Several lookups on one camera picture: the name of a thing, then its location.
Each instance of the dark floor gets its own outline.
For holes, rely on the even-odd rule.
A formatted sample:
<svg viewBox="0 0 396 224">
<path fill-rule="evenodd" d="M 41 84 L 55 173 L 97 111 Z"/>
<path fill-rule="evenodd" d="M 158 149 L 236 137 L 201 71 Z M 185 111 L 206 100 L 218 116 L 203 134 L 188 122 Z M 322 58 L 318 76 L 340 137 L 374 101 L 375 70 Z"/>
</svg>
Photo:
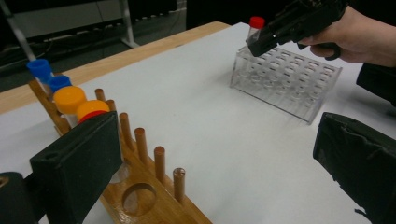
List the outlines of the dark floor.
<svg viewBox="0 0 396 224">
<path fill-rule="evenodd" d="M 134 42 L 140 46 L 185 30 L 186 0 L 178 0 L 177 10 L 168 15 L 152 16 L 133 23 Z M 78 35 L 31 43 L 31 48 L 37 58 L 49 60 L 54 73 L 61 73 L 130 49 L 120 41 L 124 33 L 124 25 L 115 23 Z M 0 52 L 0 92 L 33 79 L 25 67 L 27 62 L 18 46 Z"/>
</svg>

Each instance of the hand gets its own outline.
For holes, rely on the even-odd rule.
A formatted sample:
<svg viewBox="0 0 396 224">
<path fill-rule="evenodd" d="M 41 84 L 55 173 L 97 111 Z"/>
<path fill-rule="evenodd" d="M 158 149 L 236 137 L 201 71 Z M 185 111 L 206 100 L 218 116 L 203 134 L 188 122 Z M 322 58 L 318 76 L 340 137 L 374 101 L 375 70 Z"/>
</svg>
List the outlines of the hand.
<svg viewBox="0 0 396 224">
<path fill-rule="evenodd" d="M 346 8 L 339 21 L 299 43 L 311 46 L 319 57 L 330 57 L 332 49 L 318 46 L 330 42 L 340 47 L 340 59 L 346 62 L 396 67 L 396 27 L 368 18 L 352 7 Z"/>
</svg>

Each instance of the red cap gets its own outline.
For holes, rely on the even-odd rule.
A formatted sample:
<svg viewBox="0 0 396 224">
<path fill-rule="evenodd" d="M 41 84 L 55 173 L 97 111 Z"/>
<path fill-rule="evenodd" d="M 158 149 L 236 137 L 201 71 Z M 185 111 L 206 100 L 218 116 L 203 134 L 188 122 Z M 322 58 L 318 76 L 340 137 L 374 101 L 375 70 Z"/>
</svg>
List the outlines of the red cap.
<svg viewBox="0 0 396 224">
<path fill-rule="evenodd" d="M 251 28 L 261 29 L 264 27 L 265 19 L 263 17 L 250 17 L 250 22 L 248 23 Z"/>
</svg>

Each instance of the tube with orange cap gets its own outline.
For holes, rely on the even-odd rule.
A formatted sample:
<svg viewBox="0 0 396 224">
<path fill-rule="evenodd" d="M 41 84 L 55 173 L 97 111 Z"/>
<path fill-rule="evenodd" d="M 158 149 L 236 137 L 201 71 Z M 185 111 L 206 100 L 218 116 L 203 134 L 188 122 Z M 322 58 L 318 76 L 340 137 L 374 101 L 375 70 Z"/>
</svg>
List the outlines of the tube with orange cap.
<svg viewBox="0 0 396 224">
<path fill-rule="evenodd" d="M 109 112 L 110 108 L 108 105 L 101 100 L 89 100 L 82 103 L 77 108 L 77 120 L 78 123 L 83 122 L 86 119 L 95 117 L 97 115 Z"/>
<path fill-rule="evenodd" d="M 53 94 L 53 101 L 58 111 L 64 114 L 70 127 L 76 127 L 78 125 L 77 109 L 87 101 L 84 90 L 77 86 L 63 87 Z"/>
</svg>

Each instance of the bottle cap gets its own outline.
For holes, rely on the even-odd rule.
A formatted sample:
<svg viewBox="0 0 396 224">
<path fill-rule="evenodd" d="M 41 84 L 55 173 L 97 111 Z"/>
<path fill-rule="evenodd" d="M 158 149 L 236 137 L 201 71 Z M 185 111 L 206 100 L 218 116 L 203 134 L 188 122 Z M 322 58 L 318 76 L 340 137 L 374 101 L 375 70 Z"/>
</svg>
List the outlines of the bottle cap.
<svg viewBox="0 0 396 224">
<path fill-rule="evenodd" d="M 49 61 L 46 59 L 36 59 L 26 64 L 26 67 L 37 77 L 41 82 L 47 84 L 48 80 L 52 77 L 52 69 L 50 68 Z"/>
<path fill-rule="evenodd" d="M 86 101 L 77 108 L 76 114 L 77 114 L 78 123 L 81 123 L 82 121 L 94 117 L 96 115 L 106 113 L 108 111 L 110 111 L 110 108 L 103 101 L 100 100 Z"/>
<path fill-rule="evenodd" d="M 49 87 L 50 87 L 52 93 L 55 93 L 60 88 L 72 85 L 72 83 L 70 82 L 70 78 L 65 75 L 58 75 L 58 76 L 52 77 L 48 81 L 48 84 L 49 84 Z"/>
<path fill-rule="evenodd" d="M 250 21 L 248 23 L 251 28 L 261 29 L 264 27 L 265 19 L 263 17 L 250 17 Z"/>
<path fill-rule="evenodd" d="M 79 105 L 87 101 L 85 92 L 77 86 L 67 86 L 53 94 L 53 101 L 59 112 L 63 114 L 76 114 Z"/>
</svg>

